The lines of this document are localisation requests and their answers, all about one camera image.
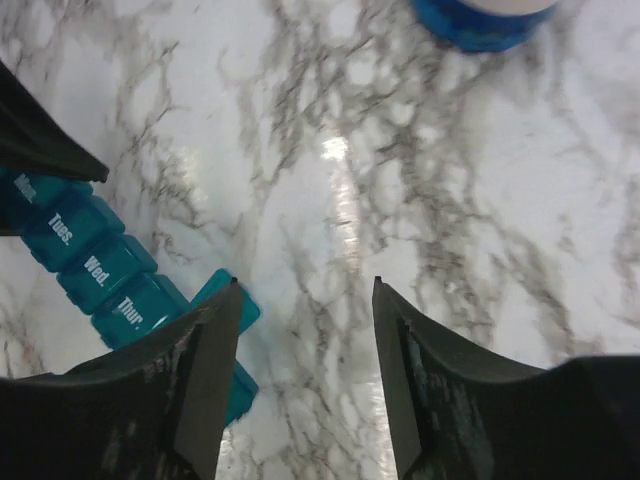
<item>marble countertop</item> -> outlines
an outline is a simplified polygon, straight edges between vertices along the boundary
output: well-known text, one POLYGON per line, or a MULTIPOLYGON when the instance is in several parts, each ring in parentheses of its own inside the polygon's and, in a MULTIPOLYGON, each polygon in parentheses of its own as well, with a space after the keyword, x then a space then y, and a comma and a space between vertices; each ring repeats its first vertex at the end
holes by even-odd
MULTIPOLYGON (((467 56, 406 0, 2 2, 0 57, 188 298, 226 267, 262 306, 218 478, 386 480, 375 275, 522 362, 640 350, 638 8, 567 0, 467 56)), ((19 239, 0 258, 2 374, 107 351, 19 239)))

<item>gray marble veining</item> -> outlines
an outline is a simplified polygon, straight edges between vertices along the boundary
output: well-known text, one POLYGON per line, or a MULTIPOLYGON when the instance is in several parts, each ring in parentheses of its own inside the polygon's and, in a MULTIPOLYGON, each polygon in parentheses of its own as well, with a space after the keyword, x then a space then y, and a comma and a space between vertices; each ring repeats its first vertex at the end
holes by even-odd
MULTIPOLYGON (((565 1, 469 56, 406 0, 31 0, 0 5, 0 57, 187 297, 226 267, 263 307, 219 478, 387 479, 375 275, 526 363, 640 350, 637 13, 565 1)), ((106 351, 0 248, 6 375, 106 351)))

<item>teal pill organizer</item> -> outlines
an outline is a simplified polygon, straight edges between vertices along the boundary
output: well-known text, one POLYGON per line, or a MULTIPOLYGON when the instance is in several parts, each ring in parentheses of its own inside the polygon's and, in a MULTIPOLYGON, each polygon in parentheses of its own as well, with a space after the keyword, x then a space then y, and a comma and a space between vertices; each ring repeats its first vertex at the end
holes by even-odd
MULTIPOLYGON (((91 323, 105 344, 122 348, 179 318, 229 284, 232 275, 216 271, 192 302, 164 275, 109 206, 90 185, 58 177, 0 168, 0 215, 22 236, 91 323)), ((243 288, 240 333, 260 316, 243 288)), ((226 425, 244 415, 258 386, 236 362, 226 425)))
POLYGON ((104 343, 115 350, 175 320, 190 308, 167 277, 145 273, 103 304, 91 323, 104 343))

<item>black plastic jaw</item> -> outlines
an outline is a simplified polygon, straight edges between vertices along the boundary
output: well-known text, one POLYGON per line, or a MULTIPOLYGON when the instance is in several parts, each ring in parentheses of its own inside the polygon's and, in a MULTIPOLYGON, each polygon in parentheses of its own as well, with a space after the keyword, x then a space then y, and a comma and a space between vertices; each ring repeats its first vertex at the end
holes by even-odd
POLYGON ((640 357, 523 365, 424 316, 380 278, 373 311, 400 479, 640 478, 640 357))
POLYGON ((67 374, 0 379, 0 472, 213 479, 241 313, 233 282, 166 327, 67 374))

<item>blue lid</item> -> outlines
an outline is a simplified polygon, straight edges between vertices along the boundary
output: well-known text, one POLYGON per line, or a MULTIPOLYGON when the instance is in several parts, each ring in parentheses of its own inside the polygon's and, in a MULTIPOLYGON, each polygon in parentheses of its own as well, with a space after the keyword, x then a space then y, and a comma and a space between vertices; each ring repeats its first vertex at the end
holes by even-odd
POLYGON ((171 301, 180 306, 183 312, 191 310, 191 303, 187 300, 182 292, 178 290, 171 280, 165 275, 154 275, 156 283, 164 290, 165 294, 171 298, 171 301))
POLYGON ((224 418, 225 427, 249 411, 258 393, 258 385, 251 375, 236 361, 229 393, 229 406, 224 418))
MULTIPOLYGON (((222 287, 231 283, 232 275, 221 268, 217 270, 211 278, 204 284, 200 291, 193 297, 191 305, 193 307, 198 306, 205 299, 216 293, 222 287)), ((260 308, 253 301, 246 289, 242 288, 242 318, 240 319, 240 333, 244 332, 247 328, 255 323, 260 317, 260 308)))

